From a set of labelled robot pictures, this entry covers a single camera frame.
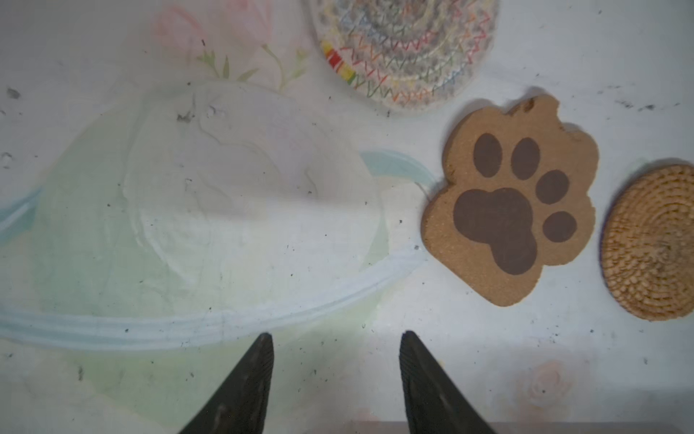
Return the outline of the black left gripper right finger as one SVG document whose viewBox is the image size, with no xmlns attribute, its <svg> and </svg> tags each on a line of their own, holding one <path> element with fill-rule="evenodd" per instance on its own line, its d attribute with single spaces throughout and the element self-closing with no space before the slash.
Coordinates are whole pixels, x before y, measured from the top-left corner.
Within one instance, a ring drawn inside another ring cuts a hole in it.
<svg viewBox="0 0 694 434">
<path fill-rule="evenodd" d="M 399 367 L 411 433 L 493 432 L 412 331 L 401 336 Z"/>
</svg>

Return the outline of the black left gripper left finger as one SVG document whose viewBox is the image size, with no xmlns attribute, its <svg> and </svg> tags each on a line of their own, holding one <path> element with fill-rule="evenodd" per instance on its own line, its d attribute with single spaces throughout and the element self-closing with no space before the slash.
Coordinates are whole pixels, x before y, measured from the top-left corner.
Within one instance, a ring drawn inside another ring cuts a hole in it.
<svg viewBox="0 0 694 434">
<path fill-rule="evenodd" d="M 261 433 L 274 367 L 273 338 L 260 334 L 184 433 Z"/>
</svg>

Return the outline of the cork paw print coaster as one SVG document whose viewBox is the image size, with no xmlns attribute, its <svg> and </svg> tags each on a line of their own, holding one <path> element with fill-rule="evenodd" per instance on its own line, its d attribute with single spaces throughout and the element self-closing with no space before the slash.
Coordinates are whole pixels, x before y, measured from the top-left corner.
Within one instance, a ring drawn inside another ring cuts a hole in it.
<svg viewBox="0 0 694 434">
<path fill-rule="evenodd" d="M 432 256 L 499 307 L 527 297 L 545 267 L 578 257 L 595 228 L 597 144 L 565 128 L 559 106 L 539 95 L 466 116 L 444 149 L 445 186 L 423 214 Z"/>
</svg>

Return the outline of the woven rattan round coaster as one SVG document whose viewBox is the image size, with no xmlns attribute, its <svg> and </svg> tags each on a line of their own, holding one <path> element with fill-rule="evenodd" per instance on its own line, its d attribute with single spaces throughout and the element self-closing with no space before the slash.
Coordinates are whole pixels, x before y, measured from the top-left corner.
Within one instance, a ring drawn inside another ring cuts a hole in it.
<svg viewBox="0 0 694 434">
<path fill-rule="evenodd" d="M 654 168 L 623 190 L 601 235 L 607 288 L 648 321 L 693 312 L 693 166 Z"/>
</svg>

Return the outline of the multicolour woven round coaster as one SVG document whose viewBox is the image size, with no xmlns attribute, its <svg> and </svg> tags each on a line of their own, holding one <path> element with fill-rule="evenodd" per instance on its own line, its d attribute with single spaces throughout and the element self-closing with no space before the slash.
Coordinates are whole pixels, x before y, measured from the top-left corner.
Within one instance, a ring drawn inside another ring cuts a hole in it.
<svg viewBox="0 0 694 434">
<path fill-rule="evenodd" d="M 327 63 L 391 110 L 430 110 L 458 96 L 492 50 L 494 0 L 312 1 Z"/>
</svg>

